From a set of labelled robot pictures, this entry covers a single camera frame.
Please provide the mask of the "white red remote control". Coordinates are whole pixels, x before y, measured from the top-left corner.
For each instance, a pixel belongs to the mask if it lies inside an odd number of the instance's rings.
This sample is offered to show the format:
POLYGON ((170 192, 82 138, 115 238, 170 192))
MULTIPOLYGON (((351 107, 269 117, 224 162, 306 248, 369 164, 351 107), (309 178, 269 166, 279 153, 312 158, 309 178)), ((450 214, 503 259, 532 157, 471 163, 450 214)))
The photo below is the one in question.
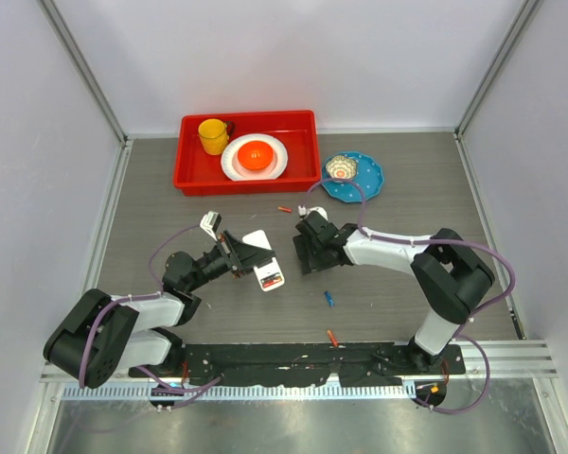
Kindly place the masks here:
MULTIPOLYGON (((251 246, 259 247, 261 249, 272 250, 271 244, 269 242, 266 233, 263 230, 256 230, 250 234, 245 235, 242 238, 242 242, 251 246)), ((258 266, 253 267, 254 273, 257 277, 259 287, 263 292, 269 292, 277 288, 281 288, 285 284, 284 274, 277 262, 276 257, 272 257, 269 260, 261 262, 258 266), (284 283, 278 287, 263 288, 261 280, 272 274, 280 274, 284 283)))

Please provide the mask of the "black AAA battery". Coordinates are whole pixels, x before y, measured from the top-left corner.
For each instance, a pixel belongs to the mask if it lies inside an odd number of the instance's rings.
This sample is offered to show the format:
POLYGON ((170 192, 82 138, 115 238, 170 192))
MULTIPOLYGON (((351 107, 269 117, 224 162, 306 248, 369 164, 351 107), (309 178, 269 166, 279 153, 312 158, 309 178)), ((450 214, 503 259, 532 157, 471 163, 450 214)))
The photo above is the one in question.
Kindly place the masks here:
POLYGON ((281 277, 280 274, 272 274, 270 276, 263 278, 261 280, 261 282, 267 282, 267 283, 269 283, 269 282, 280 282, 281 279, 282 279, 282 277, 281 277))

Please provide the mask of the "red AAA battery front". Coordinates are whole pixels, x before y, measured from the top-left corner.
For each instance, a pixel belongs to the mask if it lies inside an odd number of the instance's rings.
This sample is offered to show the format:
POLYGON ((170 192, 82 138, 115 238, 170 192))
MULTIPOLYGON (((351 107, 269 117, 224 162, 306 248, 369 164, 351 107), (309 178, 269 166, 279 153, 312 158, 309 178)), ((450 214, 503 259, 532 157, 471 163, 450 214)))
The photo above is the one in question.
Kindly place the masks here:
POLYGON ((262 282, 263 288, 271 288, 271 287, 278 287, 281 286, 284 281, 281 278, 273 279, 273 280, 264 280, 262 282))

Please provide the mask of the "red orange AAA battery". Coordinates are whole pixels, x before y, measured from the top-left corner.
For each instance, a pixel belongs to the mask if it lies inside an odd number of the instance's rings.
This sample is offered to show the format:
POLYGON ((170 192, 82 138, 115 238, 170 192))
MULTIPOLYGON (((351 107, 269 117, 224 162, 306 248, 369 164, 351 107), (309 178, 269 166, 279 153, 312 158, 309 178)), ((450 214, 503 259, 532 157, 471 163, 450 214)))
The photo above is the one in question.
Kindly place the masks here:
POLYGON ((332 331, 331 329, 328 329, 328 330, 327 330, 327 336, 328 336, 328 339, 330 340, 332 346, 333 346, 334 348, 338 348, 338 347, 339 347, 339 342, 337 341, 337 339, 336 339, 336 337, 335 337, 335 335, 334 335, 334 333, 333 333, 333 331, 332 331))

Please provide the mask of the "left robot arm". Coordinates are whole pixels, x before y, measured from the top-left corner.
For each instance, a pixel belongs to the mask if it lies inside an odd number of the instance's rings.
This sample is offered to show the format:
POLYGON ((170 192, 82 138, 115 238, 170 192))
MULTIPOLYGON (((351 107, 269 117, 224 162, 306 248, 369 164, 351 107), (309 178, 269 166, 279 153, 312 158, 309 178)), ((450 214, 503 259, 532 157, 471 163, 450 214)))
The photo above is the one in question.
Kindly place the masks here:
POLYGON ((183 364, 182 341, 168 328, 188 323, 201 299, 194 290, 231 273, 254 274, 269 290, 271 278, 284 281, 266 233, 241 239, 223 232, 198 258, 171 254, 160 290, 145 295, 85 291, 44 345, 43 357, 70 375, 82 389, 96 389, 121 370, 151 366, 160 376, 176 375, 183 364))

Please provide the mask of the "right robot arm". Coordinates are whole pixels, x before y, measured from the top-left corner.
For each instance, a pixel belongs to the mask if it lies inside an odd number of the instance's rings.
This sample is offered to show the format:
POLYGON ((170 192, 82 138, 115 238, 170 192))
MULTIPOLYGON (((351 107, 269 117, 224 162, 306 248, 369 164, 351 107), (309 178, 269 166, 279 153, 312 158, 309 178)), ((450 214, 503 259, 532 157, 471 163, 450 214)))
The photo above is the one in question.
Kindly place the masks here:
POLYGON ((304 274, 374 266, 416 278, 430 309, 409 341, 408 360, 422 374, 441 364, 444 348, 495 282, 490 267, 450 229, 412 239, 353 223, 338 228, 321 207, 301 206, 299 217, 293 244, 304 274))

